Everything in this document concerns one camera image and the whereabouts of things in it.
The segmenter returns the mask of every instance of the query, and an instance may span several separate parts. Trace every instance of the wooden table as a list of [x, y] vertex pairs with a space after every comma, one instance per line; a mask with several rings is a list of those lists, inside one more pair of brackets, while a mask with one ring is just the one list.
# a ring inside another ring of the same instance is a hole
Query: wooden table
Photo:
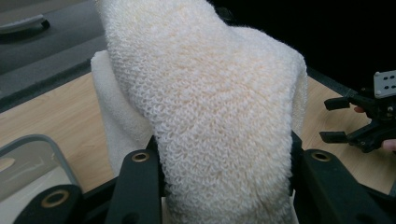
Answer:
[[[348, 144], [321, 140], [321, 131], [351, 133], [369, 122], [352, 108], [327, 111], [323, 102], [338, 96], [309, 78], [308, 107], [300, 136], [303, 148], [333, 153], [360, 183], [388, 194], [396, 179], [392, 152], [378, 149], [365, 154]], [[0, 114], [0, 146], [32, 133], [45, 134], [58, 144], [84, 192], [113, 178], [91, 74]]]

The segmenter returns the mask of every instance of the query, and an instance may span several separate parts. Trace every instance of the terry cloth texture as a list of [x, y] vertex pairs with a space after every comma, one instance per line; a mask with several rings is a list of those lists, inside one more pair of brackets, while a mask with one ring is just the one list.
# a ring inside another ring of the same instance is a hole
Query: terry cloth texture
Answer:
[[[118, 84], [102, 87], [121, 99], [98, 94], [105, 125], [112, 123], [113, 168], [122, 162], [115, 150], [142, 147], [152, 131], [173, 223], [291, 223], [303, 56], [263, 32], [228, 26], [205, 0], [103, 0], [97, 8], [106, 76]], [[92, 67], [94, 78], [103, 72]]]

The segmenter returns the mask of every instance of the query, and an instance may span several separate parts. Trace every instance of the brass grommet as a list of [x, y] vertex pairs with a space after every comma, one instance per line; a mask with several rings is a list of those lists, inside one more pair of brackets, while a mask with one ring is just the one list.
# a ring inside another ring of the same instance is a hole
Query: brass grommet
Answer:
[[[50, 198], [55, 196], [55, 195], [59, 195], [62, 196], [60, 199], [56, 200], [56, 201], [52, 201]], [[51, 208], [51, 207], [55, 207], [58, 206], [61, 203], [64, 203], [67, 198], [69, 197], [69, 191], [65, 190], [65, 189], [58, 189], [53, 191], [51, 194], [47, 195], [43, 201], [41, 201], [41, 206], [45, 207], [45, 208]]]
[[136, 161], [136, 162], [146, 161], [148, 159], [149, 159], [149, 154], [146, 152], [140, 152], [132, 156], [132, 161]]
[[330, 158], [326, 153], [323, 152], [313, 152], [311, 156], [317, 161], [330, 161]]

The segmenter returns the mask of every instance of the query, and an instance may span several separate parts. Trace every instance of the black clamp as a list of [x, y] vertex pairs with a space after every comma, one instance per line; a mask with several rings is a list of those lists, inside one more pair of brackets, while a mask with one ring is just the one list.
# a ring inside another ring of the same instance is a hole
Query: black clamp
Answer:
[[320, 132], [326, 143], [348, 143], [362, 152], [381, 147], [386, 139], [396, 139], [396, 71], [376, 73], [375, 88], [363, 88], [346, 97], [332, 98], [324, 104], [328, 110], [349, 108], [350, 104], [361, 107], [370, 124], [353, 133]]

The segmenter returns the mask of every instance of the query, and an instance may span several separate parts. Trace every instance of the black bracket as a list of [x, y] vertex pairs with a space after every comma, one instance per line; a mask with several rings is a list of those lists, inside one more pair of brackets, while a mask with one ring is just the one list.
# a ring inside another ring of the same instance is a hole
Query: black bracket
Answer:
[[[396, 72], [375, 74], [375, 81], [380, 79], [396, 80]], [[360, 92], [346, 97], [328, 99], [324, 102], [328, 110], [349, 108], [349, 105], [361, 107], [371, 123], [353, 133], [345, 132], [320, 132], [320, 137], [326, 143], [348, 143], [367, 153], [381, 147], [384, 140], [396, 139], [396, 85], [388, 86], [381, 81], [375, 82], [376, 89], [363, 88]], [[381, 88], [388, 91], [387, 95], [380, 97]]]
[[[293, 134], [290, 195], [299, 223], [396, 223], [396, 198], [360, 185], [331, 153], [303, 150]], [[157, 145], [128, 154], [120, 175], [85, 194], [61, 185], [37, 195], [16, 224], [163, 223], [163, 172]]]

